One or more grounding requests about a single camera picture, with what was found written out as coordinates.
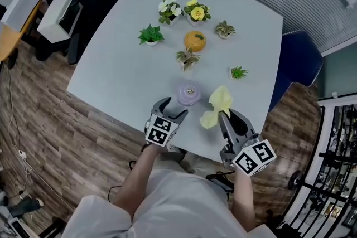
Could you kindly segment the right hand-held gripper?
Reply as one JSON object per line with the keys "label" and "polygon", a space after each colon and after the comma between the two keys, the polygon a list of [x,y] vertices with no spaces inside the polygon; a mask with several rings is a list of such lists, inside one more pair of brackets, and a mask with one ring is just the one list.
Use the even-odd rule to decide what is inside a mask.
{"label": "right hand-held gripper", "polygon": [[218,116],[223,138],[227,142],[220,151],[220,157],[225,168],[237,167],[251,177],[264,170],[277,156],[269,141],[255,133],[251,122],[243,114],[234,109],[229,111],[230,118],[223,111]]}

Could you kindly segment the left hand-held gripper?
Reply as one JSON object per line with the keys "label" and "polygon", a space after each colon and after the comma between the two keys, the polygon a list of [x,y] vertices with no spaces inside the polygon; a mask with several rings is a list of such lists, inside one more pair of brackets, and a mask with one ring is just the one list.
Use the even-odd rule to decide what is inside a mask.
{"label": "left hand-held gripper", "polygon": [[175,135],[179,125],[188,115],[189,111],[186,109],[175,117],[165,116],[163,112],[170,101],[171,97],[166,97],[153,105],[151,116],[147,120],[144,128],[147,144],[156,144],[160,147],[165,147]]}

